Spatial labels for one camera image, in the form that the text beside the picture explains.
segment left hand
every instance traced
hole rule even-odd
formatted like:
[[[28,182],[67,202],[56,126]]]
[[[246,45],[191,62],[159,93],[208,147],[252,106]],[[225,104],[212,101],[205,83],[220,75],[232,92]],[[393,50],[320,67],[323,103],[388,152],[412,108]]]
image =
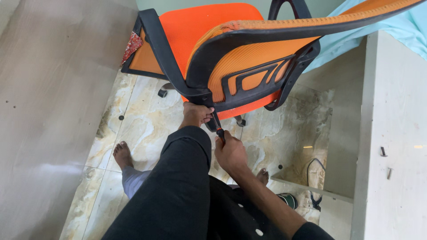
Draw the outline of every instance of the left hand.
[[[185,126],[197,126],[207,123],[211,120],[214,108],[208,108],[203,105],[196,105],[190,102],[184,102],[184,120],[178,129]]]

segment bare foot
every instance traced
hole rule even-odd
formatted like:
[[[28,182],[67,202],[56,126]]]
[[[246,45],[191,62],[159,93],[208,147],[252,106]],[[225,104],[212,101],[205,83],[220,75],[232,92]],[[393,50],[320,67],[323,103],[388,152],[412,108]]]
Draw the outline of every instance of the bare foot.
[[[264,184],[264,186],[267,186],[268,183],[268,172],[265,168],[261,169],[259,173],[257,174],[257,179]]]
[[[123,168],[126,166],[133,167],[131,151],[129,150],[128,144],[125,141],[122,141],[120,144],[116,145],[113,151],[113,156],[121,170],[123,170]]]

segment white button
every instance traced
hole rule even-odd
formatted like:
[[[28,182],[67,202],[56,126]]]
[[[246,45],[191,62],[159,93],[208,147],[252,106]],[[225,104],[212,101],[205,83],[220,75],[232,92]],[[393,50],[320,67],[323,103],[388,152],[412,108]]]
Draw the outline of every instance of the white button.
[[[261,232],[261,230],[260,230],[260,229],[255,229],[255,232],[257,232],[257,234],[258,234],[258,235],[260,235],[260,236],[264,235],[264,233],[263,233],[263,232]]]

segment forearm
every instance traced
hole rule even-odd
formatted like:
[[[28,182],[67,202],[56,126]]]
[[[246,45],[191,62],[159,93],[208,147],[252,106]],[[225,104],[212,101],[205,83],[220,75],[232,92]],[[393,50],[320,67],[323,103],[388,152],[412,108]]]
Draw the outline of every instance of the forearm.
[[[248,167],[236,168],[230,176],[245,191],[249,199],[286,235],[292,239],[307,221],[265,187]]]

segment marble floor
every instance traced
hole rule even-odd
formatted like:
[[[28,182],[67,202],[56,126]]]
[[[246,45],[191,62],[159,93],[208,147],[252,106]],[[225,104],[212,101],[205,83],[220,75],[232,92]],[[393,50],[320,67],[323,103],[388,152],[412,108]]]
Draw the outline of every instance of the marble floor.
[[[111,154],[115,144],[122,140],[128,143],[135,169],[151,170],[156,165],[167,136],[183,119],[182,100],[176,91],[169,91],[163,99],[157,96],[165,83],[118,73],[61,239],[100,239],[128,202],[120,168]],[[333,91],[321,93],[296,84],[279,109],[260,108],[245,114],[245,127],[238,126],[234,118],[222,120],[221,125],[244,143],[253,173],[265,167],[270,176],[307,185],[308,163],[318,158],[326,166],[332,98]],[[216,134],[207,133],[213,142]],[[213,153],[209,174],[235,184]],[[308,174],[310,186],[322,189],[322,167],[312,164]],[[313,209],[309,191],[274,180],[267,187],[274,193],[296,196],[297,212],[308,221],[319,223],[320,212]]]

